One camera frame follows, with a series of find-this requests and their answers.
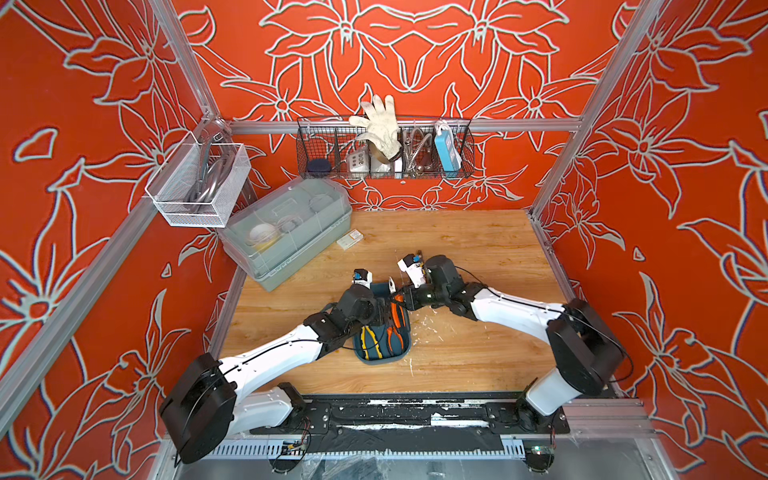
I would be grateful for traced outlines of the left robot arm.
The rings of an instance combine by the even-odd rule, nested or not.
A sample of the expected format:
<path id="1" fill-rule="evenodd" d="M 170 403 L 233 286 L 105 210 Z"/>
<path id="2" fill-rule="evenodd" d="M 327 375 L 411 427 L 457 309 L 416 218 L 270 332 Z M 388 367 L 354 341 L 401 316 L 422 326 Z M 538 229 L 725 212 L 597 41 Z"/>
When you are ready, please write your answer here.
<path id="1" fill-rule="evenodd" d="M 341 349 L 364 327 L 380 324 L 387 311 L 383 298 L 353 284 L 339 301 L 276 340 L 223 359 L 209 353 L 196 357 L 159 407 L 177 458 L 191 464 L 229 435 L 283 424 L 299 408 L 299 398 L 282 387 L 268 391 L 259 407 L 246 398 L 277 377 Z"/>

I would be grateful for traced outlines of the teal plastic storage box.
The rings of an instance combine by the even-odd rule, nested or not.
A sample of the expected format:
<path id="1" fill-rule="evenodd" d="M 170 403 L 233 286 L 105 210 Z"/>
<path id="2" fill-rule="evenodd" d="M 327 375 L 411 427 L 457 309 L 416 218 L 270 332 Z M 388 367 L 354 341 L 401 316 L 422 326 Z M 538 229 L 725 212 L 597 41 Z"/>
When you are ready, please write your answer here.
<path id="1" fill-rule="evenodd" d="M 388 285 L 385 283 L 372 283 L 371 288 L 375 296 L 382 298 L 384 300 L 384 305 L 385 305 L 385 315 L 386 315 L 385 323 L 378 327 L 370 327 L 376 333 L 376 336 L 379 340 L 379 347 L 383 354 L 383 358 L 380 360 L 370 360 L 370 361 L 366 361 L 364 359 L 363 352 L 361 351 L 361 346 L 360 346 L 361 332 L 353 339 L 353 351 L 357 356 L 357 358 L 367 365 L 381 365 L 385 363 L 392 363 L 395 361 L 399 361 L 409 353 L 412 346 L 410 317 L 409 317 L 408 311 L 404 307 L 403 296 L 401 294 L 396 294 L 395 300 L 396 300 L 396 303 L 400 306 L 400 315 L 402 316 L 403 326 L 399 330 L 405 343 L 405 351 L 403 354 L 399 356 L 392 357 L 388 351 L 387 340 L 386 340 L 387 327 L 390 323 L 393 323 L 392 315 L 391 315 L 391 305 L 390 305 L 391 297 L 390 297 Z"/>

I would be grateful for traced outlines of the orange black small pliers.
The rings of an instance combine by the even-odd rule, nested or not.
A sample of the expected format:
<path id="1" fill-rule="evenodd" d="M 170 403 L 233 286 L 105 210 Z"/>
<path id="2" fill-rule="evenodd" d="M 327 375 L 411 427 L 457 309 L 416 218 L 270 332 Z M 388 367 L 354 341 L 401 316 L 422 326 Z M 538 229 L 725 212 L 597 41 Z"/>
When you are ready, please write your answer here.
<path id="1" fill-rule="evenodd" d="M 392 277 L 388 279 L 388 289 L 391 297 L 390 305 L 391 305 L 392 320 L 393 320 L 394 326 L 397 329 L 400 329 L 403 326 L 403 322 L 402 322 L 402 316 L 400 315 L 400 306 L 396 303 L 396 300 L 395 300 L 397 288 Z"/>

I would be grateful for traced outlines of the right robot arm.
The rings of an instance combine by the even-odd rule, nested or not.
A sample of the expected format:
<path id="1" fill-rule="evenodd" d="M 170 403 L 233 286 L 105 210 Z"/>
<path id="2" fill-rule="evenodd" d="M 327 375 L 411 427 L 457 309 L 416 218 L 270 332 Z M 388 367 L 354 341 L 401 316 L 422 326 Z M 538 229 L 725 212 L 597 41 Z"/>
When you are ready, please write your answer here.
<path id="1" fill-rule="evenodd" d="M 504 294 L 480 281 L 466 281 L 444 255 L 427 260 L 409 254 L 398 261 L 410 280 L 401 289 L 409 311 L 426 306 L 522 332 L 546 343 L 555 367 L 526 388 L 518 410 L 550 417 L 581 396 L 600 394 L 629 358 L 597 312 L 585 301 L 547 303 Z"/>

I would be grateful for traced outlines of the orange long nose pliers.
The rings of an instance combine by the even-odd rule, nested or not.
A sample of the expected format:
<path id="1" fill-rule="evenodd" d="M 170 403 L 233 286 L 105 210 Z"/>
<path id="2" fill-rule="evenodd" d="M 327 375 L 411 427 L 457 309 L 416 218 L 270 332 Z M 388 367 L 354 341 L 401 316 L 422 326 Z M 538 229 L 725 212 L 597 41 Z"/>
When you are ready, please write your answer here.
<path id="1" fill-rule="evenodd" d="M 405 351 L 405 343 L 399 328 L 390 323 L 386 330 L 387 348 L 392 357 L 399 356 Z"/>

